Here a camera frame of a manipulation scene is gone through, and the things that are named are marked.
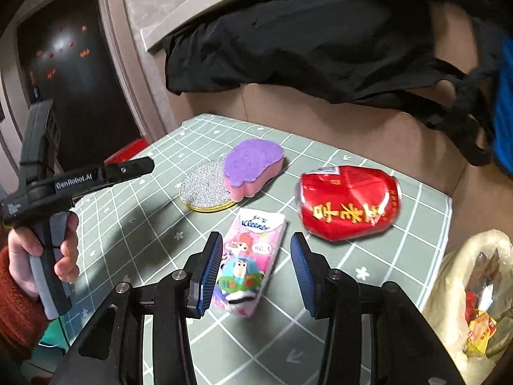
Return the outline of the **red fuzzy sleeve forearm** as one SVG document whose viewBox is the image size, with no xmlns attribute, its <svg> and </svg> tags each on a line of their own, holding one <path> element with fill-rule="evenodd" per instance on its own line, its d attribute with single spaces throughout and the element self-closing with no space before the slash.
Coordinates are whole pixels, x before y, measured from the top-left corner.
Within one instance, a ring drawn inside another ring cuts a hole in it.
<svg viewBox="0 0 513 385">
<path fill-rule="evenodd" d="M 9 272 L 9 253 L 1 251 L 1 351 L 19 365 L 32 356 L 33 349 L 49 325 L 39 300 L 29 297 Z"/>
</svg>

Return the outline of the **person's left hand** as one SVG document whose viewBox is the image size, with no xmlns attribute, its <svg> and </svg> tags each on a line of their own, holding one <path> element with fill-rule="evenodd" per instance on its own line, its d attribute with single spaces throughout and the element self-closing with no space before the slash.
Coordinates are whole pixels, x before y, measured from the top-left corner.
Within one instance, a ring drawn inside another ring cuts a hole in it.
<svg viewBox="0 0 513 385">
<path fill-rule="evenodd" d="M 65 238 L 60 246 L 62 257 L 54 265 L 54 271 L 62 282 L 75 282 L 79 275 L 78 258 L 78 216 L 71 212 L 67 220 Z M 16 228 L 8 235 L 9 272 L 17 286 L 31 299 L 38 300 L 38 287 L 32 276 L 29 256 L 39 257 L 43 246 L 28 228 Z"/>
</svg>

